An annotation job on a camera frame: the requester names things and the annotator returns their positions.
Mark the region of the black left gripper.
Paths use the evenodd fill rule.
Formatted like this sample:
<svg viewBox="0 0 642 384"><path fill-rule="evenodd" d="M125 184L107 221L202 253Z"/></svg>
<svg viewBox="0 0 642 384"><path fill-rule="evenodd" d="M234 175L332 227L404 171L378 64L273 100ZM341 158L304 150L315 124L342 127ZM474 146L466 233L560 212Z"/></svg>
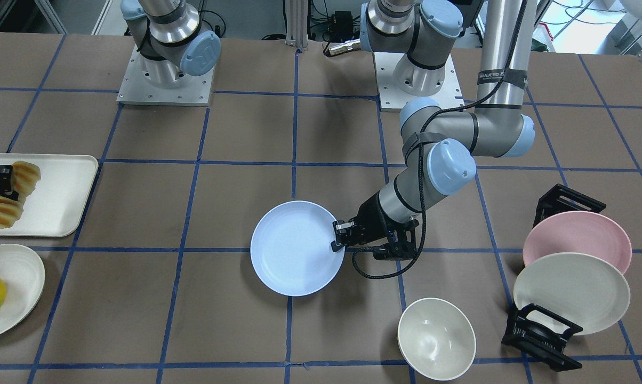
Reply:
<svg viewBox="0 0 642 384"><path fill-rule="evenodd" d="M348 222L333 222L335 239L331 241L331 250L338 252L349 246L385 239L384 245L370 248L375 259L416 259L417 214L394 190L379 190L360 206L357 215Z"/></svg>

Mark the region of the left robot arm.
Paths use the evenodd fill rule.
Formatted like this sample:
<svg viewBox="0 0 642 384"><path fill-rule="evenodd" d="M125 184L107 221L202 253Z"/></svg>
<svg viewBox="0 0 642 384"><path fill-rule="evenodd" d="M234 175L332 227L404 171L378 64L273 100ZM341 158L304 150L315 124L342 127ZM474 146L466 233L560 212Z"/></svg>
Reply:
<svg viewBox="0 0 642 384"><path fill-rule="evenodd" d="M476 175L475 156L522 156L535 139L532 120L521 112L535 27L535 1L491 1L477 76L477 98L443 109L419 92L400 111L406 168L348 221L333 223L331 249L386 239L377 259L416 255L417 221L426 210L456 194ZM403 53L414 82L431 72L442 81L463 16L448 1L370 1L362 7L360 46L365 51Z"/></svg>

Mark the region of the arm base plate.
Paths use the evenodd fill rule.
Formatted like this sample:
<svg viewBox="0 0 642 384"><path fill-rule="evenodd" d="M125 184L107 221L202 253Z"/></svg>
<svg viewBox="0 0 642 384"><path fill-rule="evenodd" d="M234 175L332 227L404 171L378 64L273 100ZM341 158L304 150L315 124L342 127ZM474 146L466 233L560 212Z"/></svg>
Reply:
<svg viewBox="0 0 642 384"><path fill-rule="evenodd" d="M136 106L208 107L215 70L191 76L167 60L144 58L133 47L116 100Z"/></svg>
<svg viewBox="0 0 642 384"><path fill-rule="evenodd" d="M428 74L419 74L419 70L398 74L396 70L403 57L403 53L374 53L375 78L382 111L399 112L407 102L419 97L431 98L443 109L464 104L451 56L448 56L445 67Z"/></svg>

